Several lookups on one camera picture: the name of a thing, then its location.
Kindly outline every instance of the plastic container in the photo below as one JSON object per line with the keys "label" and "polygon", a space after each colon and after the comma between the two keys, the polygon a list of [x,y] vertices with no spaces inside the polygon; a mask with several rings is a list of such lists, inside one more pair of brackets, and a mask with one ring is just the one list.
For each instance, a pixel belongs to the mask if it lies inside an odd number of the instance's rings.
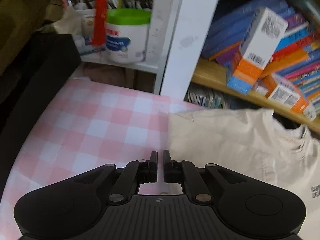
{"label": "plastic container", "polygon": [[140,62],[145,57],[151,12],[121,8],[108,11],[108,59],[119,63]]}

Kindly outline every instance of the white label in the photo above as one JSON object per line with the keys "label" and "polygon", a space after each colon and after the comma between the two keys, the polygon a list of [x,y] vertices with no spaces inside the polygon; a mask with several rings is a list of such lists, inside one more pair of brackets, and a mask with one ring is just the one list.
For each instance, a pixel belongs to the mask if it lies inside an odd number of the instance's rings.
{"label": "white label", "polygon": [[277,87],[269,98],[292,108],[297,103],[300,96],[298,94],[293,94],[286,88]]}

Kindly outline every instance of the barcode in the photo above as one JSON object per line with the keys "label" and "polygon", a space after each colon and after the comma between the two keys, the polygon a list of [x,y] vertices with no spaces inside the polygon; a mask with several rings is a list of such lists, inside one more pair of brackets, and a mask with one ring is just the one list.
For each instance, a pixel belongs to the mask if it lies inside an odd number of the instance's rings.
{"label": "barcode", "polygon": [[300,97],[296,97],[294,95],[289,95],[289,97],[286,99],[286,101],[284,101],[284,105],[293,107],[296,102],[299,100]]}
{"label": "barcode", "polygon": [[262,26],[262,31],[271,38],[277,38],[280,34],[278,25],[276,19],[269,15]]}
{"label": "barcode", "polygon": [[300,96],[293,95],[290,92],[288,92],[280,87],[271,96],[271,99],[273,99],[273,100],[275,100],[285,106],[289,106],[290,108],[293,107],[297,103],[299,98],[300,98]]}
{"label": "barcode", "polygon": [[253,63],[258,64],[259,66],[262,66],[264,64],[264,60],[254,53],[249,53],[248,59],[251,60]]}
{"label": "barcode", "polygon": [[273,96],[271,97],[271,99],[276,101],[285,101],[289,95],[290,94],[287,91],[281,88],[278,88],[276,92],[273,94]]}

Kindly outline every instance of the cardboard box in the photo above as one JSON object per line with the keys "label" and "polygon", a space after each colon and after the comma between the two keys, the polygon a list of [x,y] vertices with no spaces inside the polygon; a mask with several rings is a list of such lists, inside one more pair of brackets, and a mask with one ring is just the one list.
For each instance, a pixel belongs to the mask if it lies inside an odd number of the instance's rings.
{"label": "cardboard box", "polygon": [[275,52],[288,22],[269,8],[259,8],[236,52],[227,86],[247,94]]}
{"label": "cardboard box", "polygon": [[153,0],[153,9],[147,42],[146,62],[157,64],[162,53],[170,18],[172,0]]}
{"label": "cardboard box", "polygon": [[262,79],[263,85],[268,89],[266,97],[287,106],[292,111],[302,114],[308,112],[306,116],[312,115],[310,112],[308,100],[303,96],[301,91],[290,81],[277,75],[271,74]]}

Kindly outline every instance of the red tassel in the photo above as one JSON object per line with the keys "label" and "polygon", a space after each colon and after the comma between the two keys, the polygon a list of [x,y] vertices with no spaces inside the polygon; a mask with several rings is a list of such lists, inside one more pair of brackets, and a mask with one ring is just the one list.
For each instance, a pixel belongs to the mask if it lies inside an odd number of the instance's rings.
{"label": "red tassel", "polygon": [[106,0],[96,0],[92,46],[102,46],[106,43],[106,11]]}

